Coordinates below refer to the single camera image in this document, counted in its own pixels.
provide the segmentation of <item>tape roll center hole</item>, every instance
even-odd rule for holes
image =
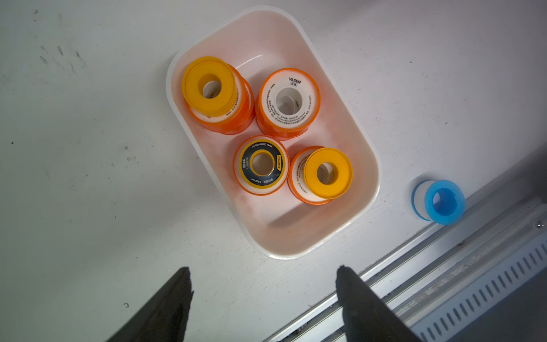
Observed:
[[[253,172],[258,176],[267,176],[274,170],[275,162],[272,156],[266,152],[257,152],[251,162]]]
[[[203,87],[201,89],[201,95],[203,95],[204,98],[215,98],[222,90],[222,83],[220,82],[220,79],[213,74],[204,75],[200,79],[198,86]]]
[[[456,211],[456,195],[449,189],[439,189],[433,196],[433,207],[439,215],[450,216]]]
[[[294,115],[302,106],[302,95],[297,89],[288,86],[277,92],[275,103],[281,113]]]
[[[317,178],[321,183],[331,185],[338,178],[338,170],[331,163],[322,163],[317,169]]]

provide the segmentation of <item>vent slot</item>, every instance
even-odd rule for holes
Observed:
[[[538,255],[539,260],[543,261],[543,256],[541,253],[539,253],[539,249],[536,248],[536,253]]]
[[[486,296],[484,295],[484,292],[482,290],[479,290],[480,296],[484,300],[485,303],[488,303],[488,299],[486,299]]]
[[[473,299],[475,299],[475,303],[477,303],[477,306],[480,307],[479,299],[477,298],[477,295],[473,293]]]
[[[515,276],[515,278],[519,278],[519,274],[515,271],[515,268],[513,266],[511,266],[511,272],[513,272],[513,275]]]
[[[433,332],[431,331],[431,328],[427,328],[427,332],[429,333],[429,336],[431,336],[431,339],[435,340],[435,335],[433,335]]]
[[[530,259],[532,260],[532,262],[534,263],[535,266],[538,265],[538,262],[536,261],[536,259],[534,258],[534,256],[531,254],[531,253],[528,253],[528,255],[530,256]]]
[[[517,262],[516,265],[519,267],[520,273],[524,275],[524,268],[522,268],[522,265],[520,264],[520,262]]]
[[[467,303],[467,305],[469,306],[469,308],[471,309],[472,312],[475,312],[475,308],[471,305],[471,301],[469,299],[466,299],[465,302]]]
[[[446,317],[448,318],[448,320],[450,321],[450,324],[452,324],[453,327],[456,326],[456,323],[454,322],[454,320],[452,319],[452,316],[450,316],[450,314],[446,314]]]
[[[498,280],[499,280],[499,283],[503,286],[503,288],[507,288],[507,286],[505,285],[505,282],[502,279],[502,276],[498,275]]]
[[[462,318],[460,317],[458,310],[454,309],[454,315],[456,315],[456,318],[461,322]]]
[[[492,280],[492,285],[494,285],[494,288],[496,289],[496,292],[499,293],[499,287],[498,287],[498,285],[496,284],[496,282],[494,280]]]
[[[507,277],[507,280],[509,280],[509,283],[512,284],[513,279],[511,279],[511,277],[509,276],[509,273],[507,273],[507,271],[505,271],[503,274],[505,274],[505,277]]]
[[[526,267],[528,267],[528,269],[531,270],[532,267],[530,266],[530,263],[528,262],[528,260],[526,259],[526,257],[522,258],[522,260],[523,260],[524,263],[526,264]]]
[[[440,336],[443,336],[443,333],[441,332],[441,329],[439,328],[439,325],[437,323],[433,323],[433,326],[435,327],[435,330]]]
[[[463,307],[463,304],[460,304],[459,308],[462,309],[463,314],[467,317],[468,316],[467,315],[467,310],[465,310],[465,308]]]
[[[444,321],[444,318],[441,317],[441,324],[443,325],[443,327],[445,328],[446,331],[448,331],[448,325],[446,325],[445,321]]]
[[[490,286],[486,285],[486,290],[488,291],[488,294],[490,295],[490,297],[494,298],[494,294],[492,293]]]

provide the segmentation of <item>yellow tape spool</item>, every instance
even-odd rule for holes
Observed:
[[[198,112],[210,117],[222,116],[232,109],[237,100],[234,73],[221,59],[209,56],[198,58],[184,72],[182,94]]]
[[[304,181],[315,195],[335,199],[351,185],[353,168],[348,157],[335,148],[320,148],[313,152],[304,166]]]

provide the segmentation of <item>white tape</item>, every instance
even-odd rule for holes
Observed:
[[[295,160],[294,160],[294,167],[291,169],[291,177],[293,180],[294,187],[293,189],[302,196],[305,200],[310,202],[325,202],[326,199],[321,198],[311,192],[311,190],[307,187],[306,182],[304,182],[304,166],[306,165],[306,161],[308,157],[315,152],[316,150],[320,149],[320,147],[317,148],[310,148],[306,151],[304,151],[302,154],[300,154]]]
[[[294,129],[313,118],[317,110],[317,90],[304,74],[296,70],[284,70],[264,83],[259,101],[272,125]]]
[[[425,181],[420,184],[414,192],[414,208],[416,208],[418,214],[430,221],[431,217],[426,210],[426,192],[433,183],[435,183],[435,181]]]

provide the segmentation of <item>ptfe tape roll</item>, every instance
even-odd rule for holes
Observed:
[[[257,98],[257,122],[264,134],[286,140],[304,133],[315,120],[321,95],[305,72],[286,68],[270,75]]]
[[[226,68],[230,70],[229,74],[225,73]],[[237,134],[248,128],[253,120],[251,86],[237,70],[218,58],[202,57],[190,64],[184,73],[182,89],[186,109],[210,131]],[[220,112],[213,112],[215,108],[221,108]]]
[[[216,57],[193,61],[182,77],[182,94],[190,107],[208,117],[221,117],[237,101],[236,77],[231,67]]]
[[[456,223],[465,211],[465,197],[451,181],[424,181],[412,192],[412,208],[426,221]]]
[[[234,156],[234,174],[241,187],[253,195],[278,190],[288,174],[285,148],[269,136],[255,136],[241,144]]]
[[[289,188],[302,202],[321,205],[345,194],[352,179],[353,168],[344,153],[312,146],[293,158]]]
[[[311,192],[304,182],[304,166],[308,157],[323,146],[310,146],[297,153],[290,162],[289,170],[289,189],[296,198],[302,202],[314,205],[326,204],[330,200],[325,200]]]
[[[199,112],[197,109],[195,109],[191,105],[190,105],[190,110],[192,111],[194,116],[196,116],[199,120],[204,121],[206,123],[220,123],[222,121],[225,121],[225,120],[229,119],[234,114],[238,113],[239,109],[242,106],[242,98],[245,95],[245,93],[247,92],[247,89],[243,89],[243,85],[241,84],[241,81],[240,81],[239,77],[235,78],[235,85],[236,85],[236,102],[235,102],[234,106],[232,108],[230,108],[230,110],[227,113],[225,113],[224,115],[221,115],[219,117],[207,116],[207,115]]]

